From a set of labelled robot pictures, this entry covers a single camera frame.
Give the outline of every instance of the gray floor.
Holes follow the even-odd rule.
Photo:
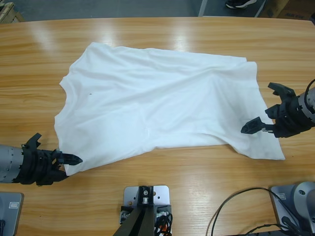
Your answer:
[[[197,16],[201,0],[5,0],[14,2],[26,21]],[[246,9],[229,9],[225,0],[208,0],[205,15],[253,17],[263,0]]]

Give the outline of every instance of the wooden table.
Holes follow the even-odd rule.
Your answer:
[[[268,107],[280,101],[267,88],[269,82],[283,83],[300,94],[315,77],[315,26],[308,21],[56,20],[1,25],[0,35],[0,143],[17,147],[36,132],[43,135],[41,148],[58,146],[54,116],[65,102],[59,82],[93,41],[247,57],[257,62],[258,83]],[[314,130],[281,139],[286,161],[252,160],[228,145],[160,149],[52,186],[1,184],[0,190],[25,194],[19,236],[107,236],[119,226],[126,186],[166,184],[174,235],[204,236],[218,206],[236,191],[315,181],[314,141]],[[248,192],[223,208],[215,235],[245,233],[275,221],[269,194]]]

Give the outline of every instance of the black cable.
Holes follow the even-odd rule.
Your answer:
[[[310,90],[311,85],[312,85],[314,82],[315,82],[315,79],[313,79],[313,80],[309,83],[309,85],[307,85],[306,90],[305,90],[305,93],[304,93],[304,103],[305,103],[305,106],[306,106],[307,109],[309,109],[309,111],[310,111],[312,114],[314,114],[315,111],[314,111],[313,107],[311,107],[311,106],[307,103],[307,95],[308,95],[308,93],[309,93],[309,90]]]
[[[213,225],[212,225],[212,229],[211,229],[211,236],[213,236],[213,232],[214,232],[214,229],[215,229],[215,224],[216,224],[216,221],[218,219],[218,216],[219,216],[219,213],[220,211],[222,210],[222,207],[229,201],[231,200],[232,198],[234,198],[235,196],[241,194],[241,193],[245,193],[245,192],[248,192],[248,191],[252,191],[252,190],[265,190],[269,193],[271,193],[273,196],[275,196],[275,198],[277,198],[279,200],[279,202],[281,203],[281,205],[285,208],[285,210],[289,213],[289,215],[292,217],[292,219],[294,220],[294,223],[295,225],[298,227],[298,223],[295,221],[295,218],[296,216],[294,215],[294,213],[286,206],[286,204],[281,200],[281,198],[278,197],[277,194],[275,194],[274,192],[272,192],[271,190],[267,189],[267,188],[262,188],[262,187],[256,187],[256,188],[248,188],[248,189],[245,189],[245,190],[242,190],[242,191],[239,191],[237,193],[234,193],[233,195],[231,195],[230,197],[228,197],[227,199],[224,200],[224,202],[219,206],[217,212],[216,212],[216,216],[215,216],[215,219],[213,221]]]
[[[157,219],[156,229],[154,230],[154,236],[172,236],[171,229],[173,223],[173,215],[168,213],[167,215],[162,215]]]
[[[277,226],[279,227],[280,229],[281,228],[284,228],[284,229],[287,229],[287,230],[290,230],[291,228],[287,227],[287,226],[284,226],[284,225],[281,225],[281,224],[266,224],[266,225],[261,225],[261,226],[257,226],[256,228],[252,229],[252,230],[249,230],[246,234],[244,234],[244,236],[247,236],[251,233],[253,233],[254,231],[258,230],[258,229],[261,229],[261,228],[264,228],[264,227],[270,227],[270,226]]]

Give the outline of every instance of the person's foot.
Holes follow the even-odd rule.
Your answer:
[[[231,9],[245,8],[248,5],[255,3],[256,1],[257,0],[228,0],[225,2],[225,5]]]

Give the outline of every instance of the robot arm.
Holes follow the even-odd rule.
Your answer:
[[[268,108],[265,112],[275,120],[275,124],[265,124],[260,117],[247,122],[241,132],[254,134],[260,130],[273,133],[276,138],[290,137],[307,131],[315,126],[315,88],[310,89],[312,80],[306,91],[296,96],[293,89],[281,84],[270,83],[273,94],[280,96],[281,104]]]
[[[22,148],[0,145],[0,183],[51,185],[68,176],[61,164],[77,165],[82,159],[59,150],[37,149],[41,137],[35,134]]]

